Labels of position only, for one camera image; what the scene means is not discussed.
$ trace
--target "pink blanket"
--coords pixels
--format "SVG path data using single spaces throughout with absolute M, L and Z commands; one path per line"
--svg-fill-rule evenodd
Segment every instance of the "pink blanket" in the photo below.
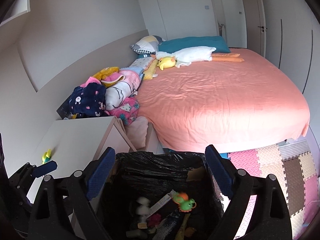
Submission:
M 220 153 L 305 136 L 308 104 L 292 81 L 248 49 L 242 63 L 195 62 L 161 71 L 139 88 L 139 115 L 152 122 L 165 147 Z

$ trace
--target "metal screw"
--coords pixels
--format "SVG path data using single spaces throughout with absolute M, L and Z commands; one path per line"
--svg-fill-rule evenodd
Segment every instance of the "metal screw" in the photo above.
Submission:
M 49 181 L 50 179 L 51 179 L 50 175 L 45 175 L 43 178 L 44 181 Z
M 75 177 L 80 177 L 81 175 L 82 175 L 82 171 L 75 171 L 73 173 L 73 176 L 75 176 Z
M 246 175 L 247 173 L 245 172 L 245 170 L 239 169 L 239 170 L 238 170 L 238 174 L 239 174 L 240 176 L 244 176 L 244 175 Z
M 270 174 L 270 175 L 269 175 L 269 179 L 271 179 L 271 180 L 276 180 L 277 177 L 276 177 L 275 175 L 273 175 L 273 174 Z

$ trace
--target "green toy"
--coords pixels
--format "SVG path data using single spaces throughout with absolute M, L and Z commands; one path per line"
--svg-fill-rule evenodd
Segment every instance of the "green toy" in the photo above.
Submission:
M 190 212 L 197 206 L 195 200 L 193 198 L 189 199 L 186 193 L 178 193 L 173 196 L 172 200 L 179 205 L 181 212 Z

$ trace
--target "stuffed toy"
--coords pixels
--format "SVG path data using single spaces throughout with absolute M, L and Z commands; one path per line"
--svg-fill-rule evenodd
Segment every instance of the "stuffed toy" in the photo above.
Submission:
M 158 66 L 161 70 L 164 70 L 165 68 L 174 67 L 175 65 L 176 65 L 175 57 L 162 57 L 162 58 L 159 60 L 159 63 L 158 63 L 157 66 Z

